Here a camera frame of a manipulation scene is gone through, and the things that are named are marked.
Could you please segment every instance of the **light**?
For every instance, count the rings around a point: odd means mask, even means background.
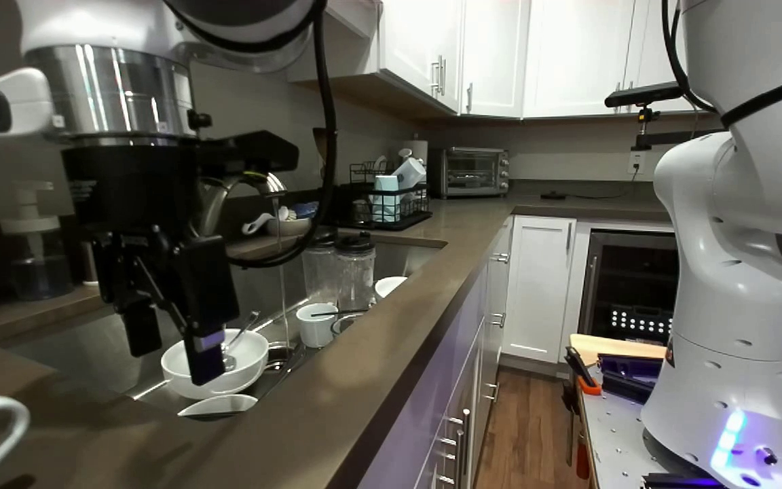
[[[729,450],[737,446],[740,428],[747,423],[747,413],[743,411],[733,411],[722,426],[717,450],[712,453],[712,466],[717,473],[722,473],[729,461]]]

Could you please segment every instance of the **wall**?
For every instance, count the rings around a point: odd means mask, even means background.
[[[12,0],[0,0],[0,74],[19,67],[19,13]],[[221,67],[193,67],[196,101],[201,110],[213,116],[209,135],[273,129],[276,135],[302,147],[295,174],[283,174],[293,188],[318,185],[319,162],[311,144],[311,127],[323,124],[318,93],[308,86],[285,85],[285,77],[253,77]],[[337,101],[338,109],[338,174],[346,162],[374,159],[390,153],[413,132],[413,124]],[[54,196],[44,199],[44,211],[69,215],[69,196],[59,165],[59,150],[40,138],[35,142],[0,142],[0,218],[12,211],[12,178],[50,178]]]
[[[691,116],[665,116],[648,129],[705,127]],[[505,147],[512,178],[629,182],[629,147],[638,132],[631,116],[606,120],[543,120],[543,123],[450,123],[431,124],[431,144]],[[653,162],[667,147],[646,155],[636,182],[652,182]]]

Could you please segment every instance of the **glass jar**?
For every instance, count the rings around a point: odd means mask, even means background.
[[[374,273],[374,241],[369,233],[342,237],[337,241],[337,307],[369,310]]]
[[[318,231],[302,253],[303,287],[308,301],[337,301],[337,237]]]
[[[73,287],[64,246],[56,231],[12,237],[19,253],[11,261],[11,287],[19,299],[63,295]]]

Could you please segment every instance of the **dish rack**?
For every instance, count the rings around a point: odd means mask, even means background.
[[[426,185],[374,191],[374,162],[350,162],[353,227],[401,231],[428,218]]]

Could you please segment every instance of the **appliance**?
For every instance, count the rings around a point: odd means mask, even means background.
[[[581,332],[665,345],[675,284],[672,233],[595,227],[587,253]]]
[[[507,153],[498,147],[448,147],[428,159],[431,196],[505,196]]]

